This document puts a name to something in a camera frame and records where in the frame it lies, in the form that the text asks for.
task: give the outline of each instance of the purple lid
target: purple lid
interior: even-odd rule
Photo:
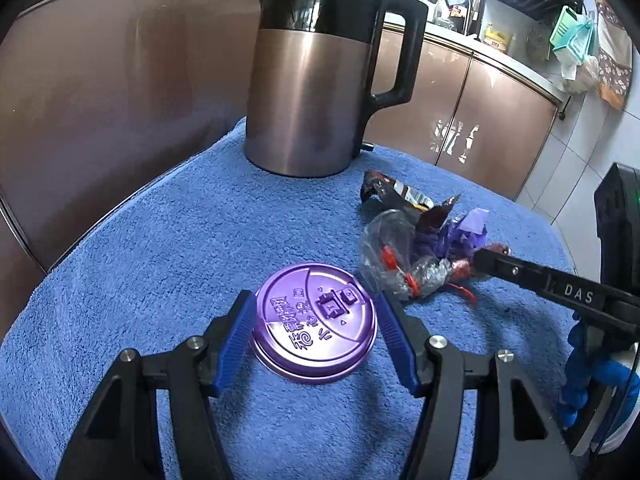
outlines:
[[[257,292],[252,346],[278,375],[299,383],[337,381],[363,362],[378,324],[371,298],[348,272],[298,264]]]

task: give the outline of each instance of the kitchen cabinet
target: kitchen cabinet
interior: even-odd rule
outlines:
[[[555,114],[531,88],[473,59],[436,165],[514,200]]]
[[[383,30],[372,84],[374,94],[392,88],[401,45],[401,33]],[[469,62],[469,56],[425,41],[411,101],[373,114],[365,140],[435,164]]]

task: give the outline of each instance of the silver bolt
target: silver bolt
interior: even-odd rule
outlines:
[[[432,335],[429,338],[429,344],[431,346],[433,346],[434,348],[444,348],[446,345],[449,344],[449,341],[447,341],[447,338],[444,337],[443,335]]]
[[[136,351],[133,348],[127,348],[120,352],[120,360],[130,363],[136,358]]]
[[[501,348],[496,353],[498,355],[498,359],[500,359],[500,361],[502,361],[503,363],[510,363],[511,361],[513,361],[514,354],[511,350]]]
[[[199,335],[192,335],[187,339],[187,346],[191,348],[191,350],[198,350],[204,346],[204,339]]]

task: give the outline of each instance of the towel-covered table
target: towel-covered table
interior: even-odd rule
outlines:
[[[66,443],[103,374],[123,348],[174,348],[225,313],[242,288],[275,271],[325,262],[355,272],[364,170],[417,187],[435,202],[461,193],[453,214],[490,210],[488,240],[513,254],[568,270],[539,216],[461,177],[376,147],[323,179],[276,176],[242,154],[244,121],[207,151],[137,193],[101,222],[34,291],[0,348],[0,412],[36,473],[52,479]],[[473,288],[473,307],[441,290],[408,308],[458,348],[513,350],[549,406],[562,383],[571,311],[492,279]],[[473,392],[452,478],[466,479],[474,431]],[[322,386],[284,380],[249,350],[236,384],[212,401],[238,479],[397,478],[422,407],[398,383],[382,336],[365,364]],[[179,478],[168,397],[159,392],[168,479]]]

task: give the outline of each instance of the kettle body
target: kettle body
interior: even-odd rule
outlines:
[[[272,173],[347,168],[380,108],[408,102],[427,8],[417,0],[260,0],[244,153]],[[405,18],[394,88],[370,93],[387,11]]]

